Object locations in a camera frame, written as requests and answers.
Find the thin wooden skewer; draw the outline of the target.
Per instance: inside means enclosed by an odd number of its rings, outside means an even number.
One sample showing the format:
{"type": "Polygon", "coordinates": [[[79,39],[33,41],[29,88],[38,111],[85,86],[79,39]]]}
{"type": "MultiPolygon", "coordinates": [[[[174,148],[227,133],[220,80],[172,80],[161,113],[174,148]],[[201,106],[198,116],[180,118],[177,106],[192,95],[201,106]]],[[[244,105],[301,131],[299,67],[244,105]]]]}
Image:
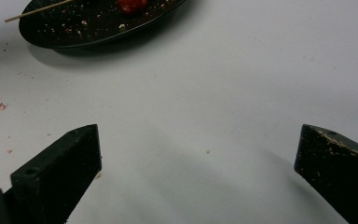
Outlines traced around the thin wooden skewer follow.
{"type": "Polygon", "coordinates": [[[5,19],[4,22],[15,21],[15,20],[18,20],[18,19],[20,19],[20,18],[33,15],[33,14],[35,14],[35,13],[39,13],[39,12],[42,12],[42,11],[45,11],[45,10],[53,9],[53,8],[55,8],[55,7],[62,6],[62,5],[68,4],[68,3],[72,3],[72,2],[74,2],[74,1],[75,1],[75,0],[62,0],[62,1],[59,2],[59,3],[55,3],[55,4],[51,4],[51,5],[49,5],[49,6],[41,7],[41,8],[38,8],[38,9],[34,9],[34,10],[31,10],[31,11],[22,13],[22,14],[20,14],[20,15],[17,15],[17,16],[14,16],[14,17],[5,19]]]}

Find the white board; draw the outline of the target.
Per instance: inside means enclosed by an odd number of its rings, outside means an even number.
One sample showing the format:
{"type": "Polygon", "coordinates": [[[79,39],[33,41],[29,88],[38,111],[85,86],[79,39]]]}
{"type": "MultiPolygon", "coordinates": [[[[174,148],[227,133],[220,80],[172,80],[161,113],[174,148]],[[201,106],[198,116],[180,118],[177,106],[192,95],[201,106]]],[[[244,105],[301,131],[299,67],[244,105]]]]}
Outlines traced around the white board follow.
{"type": "Polygon", "coordinates": [[[358,142],[358,0],[187,0],[117,43],[50,50],[0,0],[0,188],[99,127],[68,224],[346,224],[294,169],[311,124],[358,142]]]}

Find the red candied fruit piece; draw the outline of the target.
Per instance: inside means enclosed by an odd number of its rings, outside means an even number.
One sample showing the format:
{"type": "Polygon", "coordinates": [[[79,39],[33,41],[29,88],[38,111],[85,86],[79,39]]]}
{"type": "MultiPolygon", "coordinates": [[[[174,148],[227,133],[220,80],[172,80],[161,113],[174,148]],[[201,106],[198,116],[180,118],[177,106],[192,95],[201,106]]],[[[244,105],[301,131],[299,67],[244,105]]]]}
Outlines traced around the red candied fruit piece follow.
{"type": "Polygon", "coordinates": [[[117,0],[118,8],[125,14],[136,14],[144,10],[148,0],[117,0]]]}

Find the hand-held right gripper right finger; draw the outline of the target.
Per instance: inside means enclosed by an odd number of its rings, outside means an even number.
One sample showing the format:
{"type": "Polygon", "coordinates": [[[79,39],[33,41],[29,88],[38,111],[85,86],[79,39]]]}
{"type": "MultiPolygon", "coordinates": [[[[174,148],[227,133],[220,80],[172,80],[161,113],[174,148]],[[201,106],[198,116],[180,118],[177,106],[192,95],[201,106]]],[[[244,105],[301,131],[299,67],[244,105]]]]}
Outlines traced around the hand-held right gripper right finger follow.
{"type": "Polygon", "coordinates": [[[358,224],[358,143],[305,124],[294,169],[349,224],[358,224]]]}

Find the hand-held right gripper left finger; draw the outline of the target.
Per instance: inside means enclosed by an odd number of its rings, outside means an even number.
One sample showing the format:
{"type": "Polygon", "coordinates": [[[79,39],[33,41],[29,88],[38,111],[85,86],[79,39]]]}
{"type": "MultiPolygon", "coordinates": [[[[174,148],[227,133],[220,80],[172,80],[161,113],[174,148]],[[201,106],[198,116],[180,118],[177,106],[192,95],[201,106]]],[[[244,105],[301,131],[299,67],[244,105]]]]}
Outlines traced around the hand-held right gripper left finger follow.
{"type": "Polygon", "coordinates": [[[72,130],[10,175],[30,224],[63,224],[102,170],[98,126],[72,130]]]}

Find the black round plate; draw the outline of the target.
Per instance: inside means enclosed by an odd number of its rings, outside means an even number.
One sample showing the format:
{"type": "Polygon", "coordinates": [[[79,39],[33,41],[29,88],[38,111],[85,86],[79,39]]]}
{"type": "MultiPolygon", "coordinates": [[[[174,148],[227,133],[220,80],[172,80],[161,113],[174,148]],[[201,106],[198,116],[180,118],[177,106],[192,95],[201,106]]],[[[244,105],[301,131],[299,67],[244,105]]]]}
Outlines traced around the black round plate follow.
{"type": "Polygon", "coordinates": [[[186,0],[148,0],[145,9],[126,15],[116,0],[31,0],[26,13],[57,3],[55,8],[19,20],[21,36],[45,49],[82,48],[132,35],[172,14],[186,0]]]}

